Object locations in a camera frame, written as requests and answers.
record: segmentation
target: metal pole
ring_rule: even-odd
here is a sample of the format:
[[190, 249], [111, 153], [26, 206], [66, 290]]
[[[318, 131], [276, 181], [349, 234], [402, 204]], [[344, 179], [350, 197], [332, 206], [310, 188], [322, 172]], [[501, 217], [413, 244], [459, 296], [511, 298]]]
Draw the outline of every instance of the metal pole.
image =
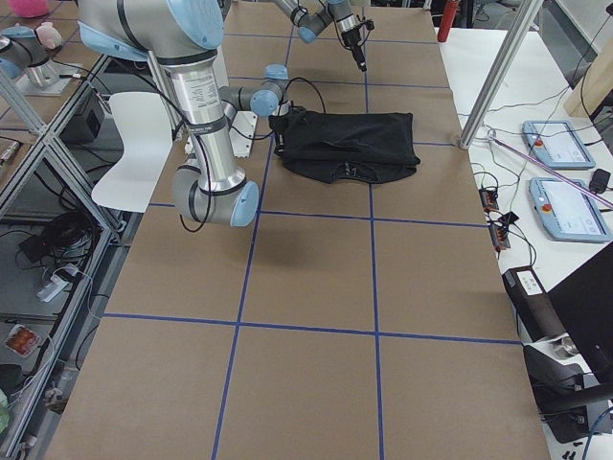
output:
[[41, 134], [45, 123], [36, 113], [26, 98], [17, 91], [11, 79], [0, 69], [0, 94], [9, 103], [11, 108], [28, 127], [28, 130], [35, 134]]
[[535, 165], [537, 165], [539, 168], [545, 170], [547, 173], [551, 174], [553, 177], [555, 177], [556, 179], [561, 180], [562, 182], [564, 182], [565, 184], [570, 185], [571, 187], [573, 187], [574, 189], [580, 191], [582, 194], [584, 194], [585, 196], [589, 196], [590, 198], [595, 199], [596, 201], [598, 201], [600, 204], [606, 206], [609, 209], [613, 209], [613, 203], [610, 202], [607, 199], [604, 199], [603, 197], [593, 194], [592, 192], [590, 192], [589, 190], [584, 189], [583, 187], [581, 187], [580, 185], [576, 184], [575, 182], [573, 182], [571, 179], [569, 179], [568, 177], [560, 174], [557, 171], [552, 170], [549, 166], [544, 165], [543, 163], [541, 163], [540, 161], [538, 161], [535, 158], [532, 158], [530, 155], [527, 155], [525, 153], [522, 153], [521, 151], [519, 151], [518, 149], [514, 149], [513, 147], [511, 147], [508, 144], [505, 144], [502, 141], [499, 141], [498, 139], [496, 139], [495, 137], [490, 137], [489, 138], [490, 141], [492, 141], [493, 143], [495, 143], [496, 145], [500, 146], [500, 147], [504, 147], [507, 150], [512, 151], [513, 153], [515, 153], [516, 155], [521, 156], [524, 160], [529, 161]]
[[509, 67], [521, 46], [526, 33], [533, 23], [536, 12], [543, 4], [543, 0], [524, 0], [519, 8], [519, 12], [511, 25], [511, 28], [505, 36], [505, 40], [500, 47], [500, 51], [494, 60], [494, 63], [489, 69], [486, 82], [477, 97], [475, 105], [472, 107], [470, 116], [466, 121], [462, 136], [458, 141], [462, 149], [468, 149], [472, 144], [473, 139], [477, 134], [477, 130], [481, 127], [486, 113], [488, 113], [491, 103], [493, 102], [498, 88], [502, 84], [503, 79], [507, 75]]

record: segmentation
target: power strip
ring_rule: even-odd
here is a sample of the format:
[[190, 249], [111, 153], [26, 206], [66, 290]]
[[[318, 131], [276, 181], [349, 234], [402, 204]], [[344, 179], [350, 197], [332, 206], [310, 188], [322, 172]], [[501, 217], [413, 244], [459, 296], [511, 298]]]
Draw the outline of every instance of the power strip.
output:
[[51, 280], [49, 280], [49, 283], [47, 283], [43, 289], [36, 294], [41, 302], [51, 302], [60, 292], [62, 292], [64, 288], [68, 286], [68, 283], [70, 283], [60, 276], [60, 271], [63, 271], [69, 278], [74, 278], [79, 273], [79, 269], [73, 264], [67, 264], [56, 270], [54, 274], [51, 275]]
[[[484, 213], [486, 213], [486, 216], [488, 216], [488, 214], [492, 211], [500, 212], [500, 207], [498, 206], [498, 199], [494, 191], [488, 189], [479, 189], [479, 197], [481, 198], [481, 204], [483, 205], [483, 211]], [[491, 243], [493, 244], [496, 252], [504, 251], [506, 249], [511, 248], [509, 236], [499, 225], [496, 225], [495, 222], [490, 221], [488, 223], [488, 230], [489, 237], [491, 238]]]

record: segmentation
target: white table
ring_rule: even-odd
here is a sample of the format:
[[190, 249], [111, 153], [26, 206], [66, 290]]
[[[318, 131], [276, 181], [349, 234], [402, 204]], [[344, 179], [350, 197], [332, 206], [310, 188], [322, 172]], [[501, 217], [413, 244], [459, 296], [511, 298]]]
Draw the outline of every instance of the white table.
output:
[[[455, 105], [462, 124], [474, 105], [504, 37], [504, 31], [453, 29], [449, 39], [440, 44], [449, 84], [454, 93]], [[491, 108], [509, 104], [539, 103], [560, 93], [567, 86], [566, 79], [557, 68], [540, 36], [530, 32], [515, 57]], [[578, 132], [579, 137], [585, 143], [599, 140], [600, 135], [593, 127], [590, 127], [589, 120], [569, 118], [563, 106], [569, 95], [570, 89], [560, 93], [560, 97], [554, 97], [543, 103], [490, 112], [485, 123], [494, 128], [519, 133], [524, 121], [547, 120], [551, 117], [551, 120], [571, 120], [575, 128], [589, 127]], [[485, 128], [481, 129], [478, 138], [485, 138], [486, 133]], [[497, 137], [518, 150], [528, 153], [520, 135], [498, 131]], [[497, 147], [494, 147], [493, 151], [497, 163], [517, 173], [522, 170], [525, 161], [514, 153]], [[600, 142], [589, 147], [589, 151], [596, 160], [598, 168], [613, 172], [613, 157], [604, 143]], [[512, 184], [515, 181], [515, 177], [510, 172], [500, 168], [492, 161], [487, 142], [476, 140], [470, 147], [469, 154], [472, 162], [483, 165], [487, 172], [498, 178], [501, 185]], [[477, 165], [474, 165], [473, 169], [475, 172], [482, 170]], [[583, 179], [587, 183], [592, 171], [571, 171], [565, 175]], [[477, 184], [481, 184], [483, 176], [483, 174], [476, 176]], [[553, 241], [548, 237], [534, 211], [528, 193], [528, 181], [535, 176], [549, 175], [537, 166], [528, 164], [521, 174], [519, 188], [511, 208], [520, 217], [517, 224], [536, 249], [537, 260], [534, 271], [543, 286], [549, 290], [590, 259], [603, 246], [593, 243]], [[485, 177], [485, 184], [493, 185], [493, 179]], [[506, 213], [510, 209], [514, 191], [515, 187], [504, 187], [499, 190], [498, 202], [502, 212]], [[604, 197], [610, 199], [611, 195], [613, 194], [605, 194]], [[613, 228], [613, 213], [606, 213], [603, 216], [609, 227]], [[500, 255], [501, 273], [508, 268], [527, 265], [529, 262], [528, 246], [514, 235], [511, 235], [510, 238], [511, 249], [502, 251]], [[538, 344], [537, 347], [545, 353], [551, 350], [548, 343]], [[546, 426], [545, 431], [553, 459], [561, 458], [567, 450], [571, 452], [577, 450], [575, 459], [580, 459], [582, 448], [574, 448], [572, 443], [560, 445]], [[608, 460], [612, 458], [612, 455], [613, 435], [595, 437], [590, 446], [588, 460]]]

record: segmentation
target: grid line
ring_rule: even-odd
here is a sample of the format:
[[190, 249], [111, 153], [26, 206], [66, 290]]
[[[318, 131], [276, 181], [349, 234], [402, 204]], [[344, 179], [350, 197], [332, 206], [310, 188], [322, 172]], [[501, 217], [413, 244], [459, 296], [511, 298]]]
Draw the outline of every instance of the grid line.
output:
[[432, 340], [438, 342], [464, 342], [464, 343], [480, 343], [490, 345], [512, 345], [521, 346], [519, 340], [510, 340], [506, 338], [485, 338], [485, 337], [462, 337], [459, 335], [437, 335], [431, 333], [393, 333], [387, 331], [363, 331], [359, 329], [344, 329], [344, 328], [323, 328], [317, 326], [300, 326], [294, 324], [273, 324], [273, 323], [258, 323], [253, 321], [229, 321], [223, 319], [209, 319], [209, 318], [190, 318], [182, 316], [161, 316], [161, 315], [149, 315], [139, 313], [119, 313], [119, 312], [107, 312], [102, 315], [105, 318], [122, 318], [122, 319], [135, 319], [144, 321], [161, 321], [169, 323], [193, 323], [193, 324], [205, 324], [211, 326], [241, 326], [242, 328], [252, 329], [271, 329], [279, 331], [297, 331], [305, 333], [323, 333], [323, 334], [342, 334], [342, 335], [367, 335], [379, 337], [391, 337], [391, 338], [404, 338], [414, 340]]
[[[276, 35], [276, 34], [240, 34], [237, 32], [231, 32], [225, 34], [226, 36], [251, 36], [259, 38], [293, 38], [293, 36]], [[318, 36], [317, 40], [321, 41], [338, 41], [335, 37]], [[406, 45], [439, 45], [436, 41], [416, 41], [416, 40], [384, 40], [380, 38], [369, 38], [371, 43], [402, 43]]]
[[[261, 77], [247, 77], [247, 76], [240, 76], [240, 75], [234, 75], [232, 77], [228, 77], [228, 80], [253, 80], [253, 81], [261, 81], [262, 78]], [[352, 84], [352, 85], [358, 85], [358, 86], [362, 86], [364, 85], [363, 82], [361, 81], [336, 81], [336, 80], [309, 80], [311, 83], [322, 83], [322, 84]], [[392, 88], [420, 88], [420, 89], [449, 89], [451, 90], [451, 87], [449, 86], [439, 86], [436, 84], [409, 84], [409, 83], [375, 83], [375, 82], [370, 82], [369, 83], [370, 86], [385, 86], [385, 87], [392, 87]]]
[[[287, 53], [285, 54], [285, 67], [287, 66], [287, 62], [289, 60], [290, 50], [291, 50], [291, 37], [287, 41]], [[249, 275], [251, 274], [251, 266], [252, 266], [253, 257], [255, 254], [256, 243], [258, 241], [258, 229], [260, 228], [260, 218], [261, 218], [260, 209], [261, 209], [261, 204], [263, 203], [264, 193], [266, 190], [268, 170], [270, 168], [270, 158], [272, 156], [272, 146], [273, 146], [273, 140], [271, 138], [268, 144], [268, 156], [266, 158], [266, 166], [264, 167], [264, 175], [263, 175], [263, 180], [261, 183], [260, 202], [258, 204], [258, 212], [256, 213], [256, 221], [254, 223], [253, 234], [251, 238], [251, 247], [249, 248], [249, 258], [247, 259], [247, 267], [245, 269], [245, 278], [244, 278], [244, 282], [242, 286], [242, 292], [240, 295], [240, 305], [238, 306], [237, 324], [235, 326], [234, 337], [232, 339], [232, 349], [230, 351], [228, 370], [226, 372], [226, 381], [224, 383], [223, 394], [221, 396], [221, 405], [219, 407], [219, 416], [217, 419], [215, 441], [213, 444], [213, 451], [211, 453], [211, 460], [217, 459], [217, 453], [219, 450], [219, 441], [221, 439], [221, 430], [223, 429], [223, 419], [225, 415], [225, 407], [228, 401], [228, 393], [230, 392], [230, 380], [232, 378], [232, 371], [234, 368], [234, 362], [235, 362], [236, 352], [237, 352], [237, 347], [238, 347], [238, 337], [240, 334], [242, 313], [244, 311], [245, 299], [247, 296], [247, 289], [249, 287]]]
[[[364, 58], [368, 59], [367, 40], [364, 40]], [[369, 110], [368, 98], [368, 71], [364, 72], [364, 98], [366, 99], [366, 113]], [[383, 423], [383, 383], [381, 381], [381, 343], [379, 339], [379, 302], [376, 280], [376, 240], [375, 240], [375, 198], [373, 185], [368, 184], [369, 221], [371, 226], [371, 271], [373, 273], [373, 314], [375, 326], [375, 377], [376, 377], [376, 413], [379, 441], [379, 460], [385, 460], [385, 431]]]
[[[150, 207], [153, 208], [174, 208], [170, 203], [150, 203]], [[360, 216], [342, 216], [333, 214], [307, 214], [307, 213], [292, 213], [287, 211], [266, 211], [260, 209], [258, 211], [260, 215], [268, 216], [286, 216], [293, 218], [318, 218], [318, 219], [343, 219], [343, 220], [364, 220], [370, 221], [370, 217]], [[471, 227], [471, 228], [488, 228], [486, 223], [467, 223], [467, 222], [447, 222], [439, 220], [419, 220], [414, 218], [372, 218], [375, 222], [392, 222], [392, 223], [413, 223], [417, 225], [440, 225], [448, 227]]]

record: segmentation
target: blue tape line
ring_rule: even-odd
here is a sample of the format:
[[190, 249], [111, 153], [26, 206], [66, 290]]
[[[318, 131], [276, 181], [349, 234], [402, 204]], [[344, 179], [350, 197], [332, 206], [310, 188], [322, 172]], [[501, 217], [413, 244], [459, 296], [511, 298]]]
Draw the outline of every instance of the blue tape line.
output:
[[373, 313], [375, 315], [375, 366], [376, 366], [376, 405], [378, 413], [379, 460], [385, 459], [385, 437], [383, 431], [383, 383], [381, 380], [381, 344], [379, 340], [378, 283], [376, 279], [376, 238], [375, 238], [375, 200], [373, 186], [369, 185], [371, 207], [371, 258], [373, 270]]
[[270, 216], [292, 216], [294, 218], [322, 218], [322, 219], [346, 219], [346, 220], [370, 220], [370, 218], [361, 218], [359, 216], [335, 216], [329, 214], [306, 214], [306, 213], [290, 213], [286, 211], [261, 211], [262, 214]]
[[158, 208], [173, 208], [174, 205], [171, 203], [150, 203], [149, 206], [151, 207], [158, 207]]
[[423, 333], [379, 333], [382, 337], [415, 338], [418, 340], [436, 340], [441, 342], [489, 343], [495, 345], [522, 345], [519, 340], [504, 338], [457, 337], [454, 335], [429, 335]]
[[198, 323], [198, 324], [214, 324], [216, 326], [236, 326], [234, 321], [224, 321], [222, 319], [205, 319], [205, 318], [182, 318], [174, 316], [157, 316], [151, 314], [136, 314], [136, 313], [104, 313], [105, 318], [124, 318], [124, 319], [146, 319], [147, 321], [165, 321], [173, 323]]
[[[260, 206], [263, 201], [263, 195], [261, 194]], [[173, 208], [174, 205], [170, 203], [150, 203], [150, 207], [153, 208]], [[341, 219], [341, 220], [363, 220], [370, 221], [371, 218], [362, 218], [360, 216], [335, 216], [332, 214], [306, 214], [306, 213], [292, 213], [288, 211], [265, 211], [258, 210], [258, 214], [264, 214], [268, 216], [287, 216], [292, 218], [319, 218], [319, 219]], [[471, 228], [488, 228], [486, 223], [464, 223], [464, 222], [443, 222], [437, 220], [417, 220], [414, 218], [372, 218], [375, 222], [392, 222], [392, 223], [415, 223], [417, 225], [442, 225], [450, 227], [471, 227]]]
[[[228, 77], [228, 80], [253, 80], [253, 81], [261, 81], [259, 77], [244, 77], [244, 76], [232, 76]], [[333, 80], [311, 80], [311, 83], [315, 84], [352, 84], [363, 86], [364, 83], [361, 81], [333, 81]], [[449, 86], [437, 86], [432, 84], [408, 84], [408, 83], [368, 83], [370, 86], [384, 86], [384, 87], [392, 87], [392, 88], [420, 88], [420, 89], [451, 89]]]
[[187, 318], [181, 316], [161, 316], [153, 314], [137, 314], [137, 313], [118, 313], [107, 312], [102, 316], [105, 318], [122, 318], [122, 319], [143, 319], [146, 321], [163, 321], [169, 323], [195, 323], [209, 324], [213, 326], [231, 326], [244, 327], [254, 329], [272, 329], [281, 331], [302, 331], [308, 333], [327, 333], [327, 334], [346, 334], [346, 335], [371, 335], [380, 337], [394, 338], [411, 338], [416, 340], [434, 340], [443, 342], [469, 342], [469, 343], [490, 343], [494, 345], [521, 345], [518, 340], [508, 340], [504, 338], [479, 338], [479, 337], [459, 337], [455, 335], [433, 335], [424, 333], [389, 333], [383, 331], [361, 331], [359, 329], [339, 329], [339, 328], [321, 328], [316, 326], [296, 326], [291, 324], [272, 324], [258, 323], [253, 321], [229, 321], [223, 319], [208, 319], [208, 318]]
[[[293, 30], [294, 27], [292, 27], [292, 35], [287, 36], [287, 35], [274, 35], [274, 34], [239, 34], [239, 33], [228, 33], [226, 34], [226, 36], [249, 36], [249, 37], [256, 37], [256, 38], [293, 38]], [[331, 38], [331, 37], [327, 37], [327, 36], [318, 36], [317, 40], [320, 41], [338, 41], [338, 38]], [[438, 45], [439, 43], [436, 41], [415, 41], [415, 40], [383, 40], [383, 39], [375, 39], [375, 38], [369, 38], [370, 42], [372, 43], [400, 43], [400, 44], [405, 44], [405, 45]]]
[[[268, 145], [268, 157], [266, 158], [266, 166], [264, 168], [264, 178], [261, 183], [260, 203], [258, 204], [258, 209], [261, 208], [264, 191], [266, 190], [266, 178], [268, 176], [268, 169], [270, 167], [270, 157], [271, 156], [272, 156], [272, 139], [270, 139], [269, 145]], [[260, 228], [260, 212], [257, 212], [256, 221], [254, 223], [254, 228], [253, 228], [253, 235], [251, 238], [251, 247], [249, 249], [249, 258], [247, 259], [247, 268], [245, 270], [245, 279], [242, 285], [242, 293], [240, 294], [240, 305], [238, 307], [237, 324], [235, 326], [234, 337], [232, 339], [232, 349], [230, 351], [230, 359], [228, 362], [226, 381], [224, 383], [223, 394], [221, 396], [221, 406], [219, 408], [219, 417], [217, 419], [217, 428], [216, 428], [216, 433], [215, 433], [215, 441], [213, 444], [213, 452], [211, 453], [211, 460], [216, 460], [217, 452], [219, 450], [219, 440], [221, 438], [221, 430], [223, 428], [223, 418], [225, 415], [226, 403], [228, 401], [228, 392], [230, 390], [230, 380], [232, 378], [232, 369], [234, 367], [234, 360], [235, 360], [237, 345], [238, 345], [238, 334], [240, 332], [242, 312], [244, 310], [245, 298], [247, 295], [247, 288], [249, 286], [249, 275], [251, 274], [251, 265], [253, 263], [253, 256], [254, 256], [255, 249], [256, 249], [256, 241], [258, 238], [259, 228]]]
[[254, 322], [242, 322], [240, 325], [243, 328], [257, 328], [257, 329], [275, 329], [282, 331], [302, 331], [306, 333], [328, 333], [328, 334], [348, 334], [348, 335], [372, 335], [375, 333], [372, 331], [360, 331], [357, 329], [336, 329], [336, 328], [318, 328], [311, 326], [293, 326], [289, 324], [270, 324], [270, 323], [254, 323]]
[[410, 218], [376, 218], [377, 222], [417, 223], [421, 225], [444, 225], [450, 227], [488, 228], [486, 223], [438, 222], [435, 220], [414, 220]]

